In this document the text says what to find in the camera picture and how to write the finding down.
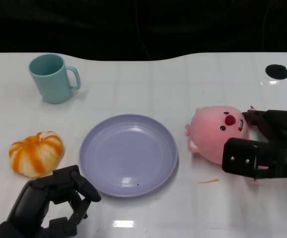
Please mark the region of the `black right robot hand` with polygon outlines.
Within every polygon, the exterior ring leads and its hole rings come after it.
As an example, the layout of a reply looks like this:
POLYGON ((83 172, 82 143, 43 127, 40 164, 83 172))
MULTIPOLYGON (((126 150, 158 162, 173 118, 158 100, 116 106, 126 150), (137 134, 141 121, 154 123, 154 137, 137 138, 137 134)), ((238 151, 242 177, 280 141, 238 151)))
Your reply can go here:
POLYGON ((287 178, 287 111, 248 110, 243 115, 267 142, 230 138, 224 145, 223 171, 254 179, 287 178))

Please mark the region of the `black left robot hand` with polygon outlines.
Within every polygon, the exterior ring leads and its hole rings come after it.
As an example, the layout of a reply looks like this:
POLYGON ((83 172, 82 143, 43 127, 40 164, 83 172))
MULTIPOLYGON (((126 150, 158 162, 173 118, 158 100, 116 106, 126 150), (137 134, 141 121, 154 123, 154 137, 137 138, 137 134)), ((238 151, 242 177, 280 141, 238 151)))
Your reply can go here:
POLYGON ((99 201, 98 191, 73 165, 28 181, 7 220, 25 238, 70 238, 77 235, 77 226, 88 217, 91 202, 99 201), (68 202, 73 213, 70 218, 50 220, 49 226, 42 228, 51 202, 55 205, 68 202))

